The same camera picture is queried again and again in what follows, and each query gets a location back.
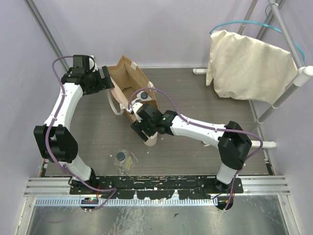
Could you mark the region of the beige round bottle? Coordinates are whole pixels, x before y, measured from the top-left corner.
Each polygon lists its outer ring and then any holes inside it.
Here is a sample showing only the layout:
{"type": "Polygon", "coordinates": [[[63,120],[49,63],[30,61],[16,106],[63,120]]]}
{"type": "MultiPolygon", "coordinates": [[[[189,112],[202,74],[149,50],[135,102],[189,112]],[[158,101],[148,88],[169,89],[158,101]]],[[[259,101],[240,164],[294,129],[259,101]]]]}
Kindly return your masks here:
{"type": "Polygon", "coordinates": [[[148,137],[148,139],[144,142],[146,146],[154,146],[157,143],[157,135],[148,137]]]}

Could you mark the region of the brown paper bag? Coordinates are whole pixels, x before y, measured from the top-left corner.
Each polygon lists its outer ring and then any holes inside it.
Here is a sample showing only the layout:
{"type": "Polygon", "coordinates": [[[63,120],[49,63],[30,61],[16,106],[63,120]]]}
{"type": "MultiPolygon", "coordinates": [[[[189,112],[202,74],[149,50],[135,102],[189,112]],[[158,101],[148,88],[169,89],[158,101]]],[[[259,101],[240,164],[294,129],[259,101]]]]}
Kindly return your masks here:
{"type": "Polygon", "coordinates": [[[131,97],[135,91],[153,86],[137,64],[124,55],[116,66],[109,66],[108,71],[114,85],[111,94],[124,108],[128,107],[129,101],[136,99],[136,96],[131,97]]]}

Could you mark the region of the clear glass bottle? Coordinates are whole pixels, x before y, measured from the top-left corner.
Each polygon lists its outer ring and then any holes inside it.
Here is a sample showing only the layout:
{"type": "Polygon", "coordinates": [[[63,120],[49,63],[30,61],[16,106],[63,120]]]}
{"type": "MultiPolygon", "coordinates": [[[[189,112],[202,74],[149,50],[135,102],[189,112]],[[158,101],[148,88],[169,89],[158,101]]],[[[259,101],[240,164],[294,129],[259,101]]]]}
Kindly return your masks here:
{"type": "Polygon", "coordinates": [[[128,175],[132,164],[131,152],[125,149],[119,149],[114,159],[114,166],[118,169],[119,173],[128,175]]]}

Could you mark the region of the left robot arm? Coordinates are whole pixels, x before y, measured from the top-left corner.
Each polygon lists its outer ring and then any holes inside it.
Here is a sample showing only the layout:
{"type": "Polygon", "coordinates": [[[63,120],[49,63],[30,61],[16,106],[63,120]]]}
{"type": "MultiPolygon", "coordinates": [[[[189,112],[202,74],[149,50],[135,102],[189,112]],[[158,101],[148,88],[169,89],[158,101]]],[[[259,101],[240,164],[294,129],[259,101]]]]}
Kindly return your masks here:
{"type": "Polygon", "coordinates": [[[114,88],[108,68],[101,76],[91,55],[73,55],[72,67],[60,77],[53,72],[60,86],[59,96],[43,125],[34,128],[34,137],[43,159],[54,162],[68,173],[87,194],[99,189],[94,170],[78,154],[78,143],[70,132],[71,120],[79,100],[90,94],[114,88]]]}

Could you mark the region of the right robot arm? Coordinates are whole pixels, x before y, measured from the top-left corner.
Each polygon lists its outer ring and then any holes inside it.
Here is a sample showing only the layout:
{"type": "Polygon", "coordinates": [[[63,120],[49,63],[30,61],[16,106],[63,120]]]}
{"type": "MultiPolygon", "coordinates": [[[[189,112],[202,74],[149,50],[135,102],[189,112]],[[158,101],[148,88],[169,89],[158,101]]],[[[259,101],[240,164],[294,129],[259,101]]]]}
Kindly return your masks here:
{"type": "Polygon", "coordinates": [[[252,147],[251,140],[238,123],[206,123],[179,116],[177,112],[170,110],[162,113],[149,103],[134,103],[130,110],[136,118],[131,128],[144,142],[159,133],[189,137],[217,148],[222,163],[215,177],[215,189],[225,193],[232,187],[233,177],[243,168],[252,147]]]}

